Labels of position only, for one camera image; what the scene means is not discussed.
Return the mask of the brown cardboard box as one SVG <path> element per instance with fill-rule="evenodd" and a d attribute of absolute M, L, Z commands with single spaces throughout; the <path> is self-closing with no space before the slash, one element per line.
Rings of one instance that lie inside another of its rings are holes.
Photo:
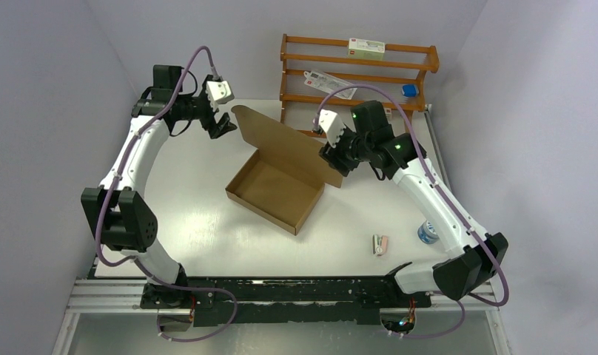
<path fill-rule="evenodd" d="M 325 185 L 343 176 L 319 156 L 323 144 L 244 105 L 231 109 L 254 153 L 225 188 L 227 197 L 283 230 L 299 234 Z"/>

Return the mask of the green white box top shelf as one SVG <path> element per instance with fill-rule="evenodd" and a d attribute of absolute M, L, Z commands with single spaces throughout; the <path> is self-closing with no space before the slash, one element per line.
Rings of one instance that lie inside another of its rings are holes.
<path fill-rule="evenodd" d="M 381 41 L 350 38 L 347 46 L 347 57 L 371 61 L 382 61 L 386 44 Z"/>

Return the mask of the white plastic packet on shelf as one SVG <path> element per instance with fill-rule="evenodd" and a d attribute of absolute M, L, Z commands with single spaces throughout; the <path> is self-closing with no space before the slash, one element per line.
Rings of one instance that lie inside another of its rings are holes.
<path fill-rule="evenodd" d="M 313 89 L 317 89 L 321 92 L 326 94 L 330 94 L 334 91 L 339 90 L 340 88 L 345 88 L 345 90 L 341 90 L 335 94 L 336 98 L 343 99 L 343 100 L 352 100 L 354 94 L 356 93 L 356 88 L 351 88 L 351 83 L 348 81 L 344 81 L 339 79 L 333 75 L 326 74 L 324 72 L 319 72 L 315 70 L 311 71 L 304 71 L 303 72 L 305 81 L 304 84 L 308 87 Z"/>

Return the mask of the orange wooden shelf rack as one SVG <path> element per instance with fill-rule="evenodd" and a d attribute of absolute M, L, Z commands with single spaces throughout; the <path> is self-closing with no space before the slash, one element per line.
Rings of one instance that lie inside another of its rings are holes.
<path fill-rule="evenodd" d="M 304 84 L 304 71 L 316 70 L 333 75 L 351 84 L 374 85 L 395 97 L 396 104 L 385 98 L 384 107 L 396 112 L 400 107 L 407 118 L 426 108 L 424 84 L 426 76 L 440 68 L 435 46 L 386 44 L 382 61 L 347 57 L 348 41 L 343 39 L 303 37 L 284 34 L 280 46 L 282 63 L 279 99 L 280 121 L 286 123 L 286 112 L 294 103 L 317 106 L 326 95 Z M 416 84 L 420 95 L 402 95 L 404 84 Z"/>

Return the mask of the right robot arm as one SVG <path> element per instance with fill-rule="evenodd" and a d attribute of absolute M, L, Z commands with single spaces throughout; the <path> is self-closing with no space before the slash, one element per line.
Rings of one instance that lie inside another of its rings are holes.
<path fill-rule="evenodd" d="M 412 262 L 396 270 L 394 280 L 384 288 L 386 300 L 402 306 L 421 291 L 438 291 L 451 300 L 461 300 L 493 276 L 501 276 L 507 239 L 500 232 L 488 233 L 463 208 L 415 134 L 395 135 L 379 101 L 366 101 L 350 112 L 353 129 L 336 112 L 319 111 L 315 124 L 327 139 L 319 155 L 343 176 L 362 162 L 379 169 L 415 203 L 434 228 L 446 255 L 444 261 Z"/>

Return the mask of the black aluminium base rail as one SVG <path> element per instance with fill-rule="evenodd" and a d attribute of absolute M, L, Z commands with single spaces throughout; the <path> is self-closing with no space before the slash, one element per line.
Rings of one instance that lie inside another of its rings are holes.
<path fill-rule="evenodd" d="M 393 278 L 191 277 L 186 290 L 142 279 L 76 281 L 67 311 L 80 314 L 194 315 L 195 327 L 287 322 L 379 325 L 416 311 L 486 311 L 471 297 L 453 301 L 433 291 L 403 293 Z"/>

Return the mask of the blue small object on shelf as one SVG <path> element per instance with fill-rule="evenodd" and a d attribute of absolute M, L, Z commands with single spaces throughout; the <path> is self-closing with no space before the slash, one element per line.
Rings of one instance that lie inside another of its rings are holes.
<path fill-rule="evenodd" d="M 404 97 L 413 98 L 420 95 L 420 88 L 416 84 L 404 84 L 401 92 Z"/>

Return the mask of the pink white small device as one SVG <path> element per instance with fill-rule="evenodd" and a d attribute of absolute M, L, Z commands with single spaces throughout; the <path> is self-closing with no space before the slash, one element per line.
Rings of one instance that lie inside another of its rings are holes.
<path fill-rule="evenodd" d="M 372 236 L 372 253 L 375 256 L 382 256 L 387 252 L 388 237 L 385 235 L 374 234 Z"/>

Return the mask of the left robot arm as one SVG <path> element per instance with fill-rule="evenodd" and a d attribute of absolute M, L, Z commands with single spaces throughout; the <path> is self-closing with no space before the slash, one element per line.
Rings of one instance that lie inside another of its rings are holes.
<path fill-rule="evenodd" d="M 97 187 L 84 189 L 81 205 L 95 238 L 96 255 L 108 267 L 132 262 L 147 278 L 141 307 L 178 308 L 193 300 L 184 267 L 157 238 L 158 219 L 144 200 L 155 159 L 179 121 L 199 121 L 212 139 L 235 130 L 228 114 L 215 116 L 234 96 L 213 70 L 183 93 L 190 70 L 156 64 L 153 83 L 132 108 L 127 139 L 111 170 Z"/>

